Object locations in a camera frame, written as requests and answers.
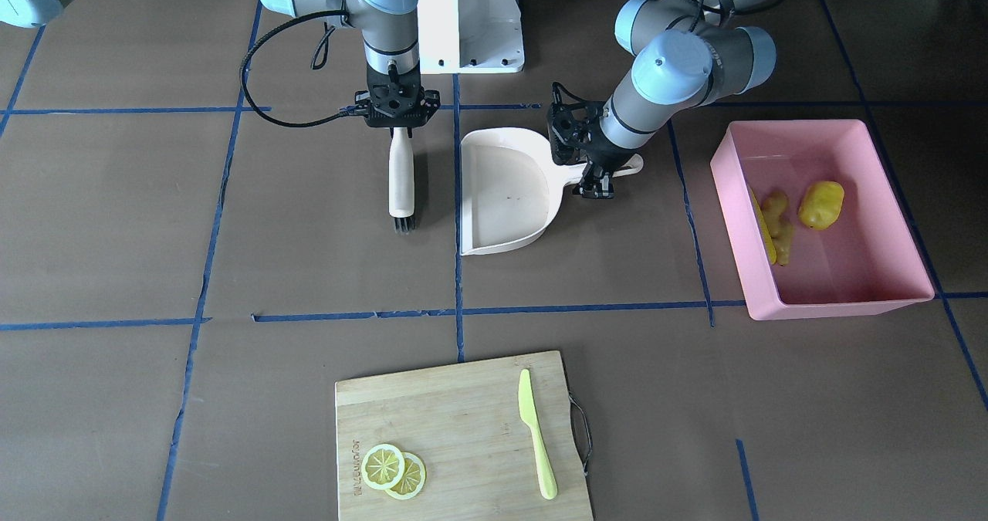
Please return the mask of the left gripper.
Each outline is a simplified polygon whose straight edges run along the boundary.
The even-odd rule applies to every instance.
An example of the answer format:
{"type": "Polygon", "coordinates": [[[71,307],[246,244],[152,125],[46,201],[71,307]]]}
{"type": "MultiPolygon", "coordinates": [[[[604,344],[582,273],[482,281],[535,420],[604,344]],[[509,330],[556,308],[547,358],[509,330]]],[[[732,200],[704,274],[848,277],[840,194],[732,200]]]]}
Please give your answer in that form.
{"type": "Polygon", "coordinates": [[[634,175],[643,168],[641,155],[613,144],[603,134],[585,135],[582,152],[586,165],[570,193],[587,200],[611,200],[613,177],[634,175]]]}

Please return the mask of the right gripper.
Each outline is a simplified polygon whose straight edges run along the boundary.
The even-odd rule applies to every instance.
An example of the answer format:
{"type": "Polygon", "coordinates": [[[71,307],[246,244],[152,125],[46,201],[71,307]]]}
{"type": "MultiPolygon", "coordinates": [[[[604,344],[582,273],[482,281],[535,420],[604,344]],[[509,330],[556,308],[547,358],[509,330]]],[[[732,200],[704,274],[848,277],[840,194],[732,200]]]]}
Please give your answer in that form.
{"type": "Polygon", "coordinates": [[[418,65],[395,74],[367,65],[366,79],[368,98],[341,107],[340,117],[366,117],[366,125],[373,128],[417,128],[424,126],[424,116],[441,109],[441,93],[422,88],[418,65]]]}

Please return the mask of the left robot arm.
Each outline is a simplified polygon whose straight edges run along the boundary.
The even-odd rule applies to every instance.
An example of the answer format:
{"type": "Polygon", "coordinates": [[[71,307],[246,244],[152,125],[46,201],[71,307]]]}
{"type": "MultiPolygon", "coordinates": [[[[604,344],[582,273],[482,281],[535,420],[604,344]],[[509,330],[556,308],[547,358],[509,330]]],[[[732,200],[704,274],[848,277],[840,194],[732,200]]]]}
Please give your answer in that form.
{"type": "Polygon", "coordinates": [[[575,165],[573,193],[614,196],[614,177],[631,172],[636,151],[675,113],[742,94],[772,75],[777,48],[756,26],[730,19],[781,0],[629,0],[614,35],[633,63],[604,101],[588,101],[553,83],[547,114],[553,162],[575,165]]]}

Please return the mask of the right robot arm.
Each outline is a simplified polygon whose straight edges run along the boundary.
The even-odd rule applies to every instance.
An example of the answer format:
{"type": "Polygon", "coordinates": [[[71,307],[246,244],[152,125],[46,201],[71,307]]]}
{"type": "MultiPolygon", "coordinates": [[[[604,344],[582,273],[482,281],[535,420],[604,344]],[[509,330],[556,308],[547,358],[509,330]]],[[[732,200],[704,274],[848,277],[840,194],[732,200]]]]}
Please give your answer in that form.
{"type": "MultiPolygon", "coordinates": [[[[2,0],[2,21],[20,28],[40,28],[62,15],[75,0],[2,0]]],[[[361,34],[366,58],[367,87],[355,102],[338,113],[314,120],[323,126],[344,117],[363,117],[371,128],[387,128],[392,135],[410,137],[441,106],[440,93],[422,86],[418,43],[418,0],[260,0],[269,11],[285,15],[285,24],[260,36],[239,67],[239,82],[247,104],[262,109],[248,88],[249,67],[255,53],[270,39],[304,22],[321,21],[323,36],[310,66],[321,69],[328,60],[329,39],[337,29],[361,34]]]]}

